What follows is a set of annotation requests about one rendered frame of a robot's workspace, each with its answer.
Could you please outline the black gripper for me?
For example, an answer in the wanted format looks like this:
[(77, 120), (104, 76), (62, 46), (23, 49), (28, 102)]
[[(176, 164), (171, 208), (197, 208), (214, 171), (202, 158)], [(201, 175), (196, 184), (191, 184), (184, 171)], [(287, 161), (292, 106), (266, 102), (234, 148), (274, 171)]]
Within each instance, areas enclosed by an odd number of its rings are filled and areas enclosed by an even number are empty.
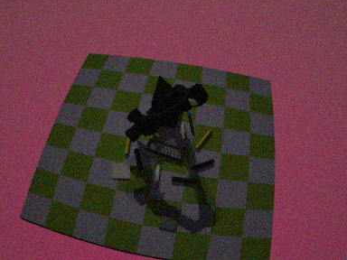
[[(146, 111), (146, 113), (147, 113), (148, 115), (151, 115), (151, 114), (153, 114), (153, 113), (158, 114), (158, 113), (157, 113), (153, 108), (151, 108), (151, 107)], [(139, 137), (138, 137), (138, 138), (139, 138)], [(138, 139), (138, 138), (137, 138), (137, 139)], [(136, 139), (136, 140), (137, 140), (137, 139)], [(135, 141), (136, 141), (136, 140), (135, 140)], [(130, 140), (130, 141), (131, 141), (131, 140)], [(135, 142), (135, 141), (134, 141), (134, 142)], [(131, 142), (132, 142), (132, 141), (131, 141)], [(134, 143), (134, 142), (132, 142), (132, 143)]]

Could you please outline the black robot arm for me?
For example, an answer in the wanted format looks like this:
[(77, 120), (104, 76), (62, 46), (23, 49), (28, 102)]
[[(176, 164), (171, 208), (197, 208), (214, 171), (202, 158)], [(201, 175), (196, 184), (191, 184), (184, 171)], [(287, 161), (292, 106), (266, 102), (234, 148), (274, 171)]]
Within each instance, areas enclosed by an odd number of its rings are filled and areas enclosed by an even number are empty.
[[(186, 88), (184, 85), (174, 85), (171, 91), (165, 91), (163, 95), (163, 100), (167, 103), (169, 108), (159, 114), (153, 113), (144, 117), (139, 110), (135, 108), (127, 116), (127, 120), (130, 123), (135, 122), (135, 124), (127, 129), (125, 133), (132, 142), (141, 134), (143, 134), (143, 136), (152, 135), (157, 132), (162, 123), (178, 116), (184, 111), (189, 111), (193, 107), (200, 107), (207, 101), (208, 97), (201, 84), (196, 84), (191, 88)], [(194, 98), (199, 104), (197, 106), (192, 106), (188, 98)], [(178, 103), (171, 106), (176, 100), (178, 100)]]

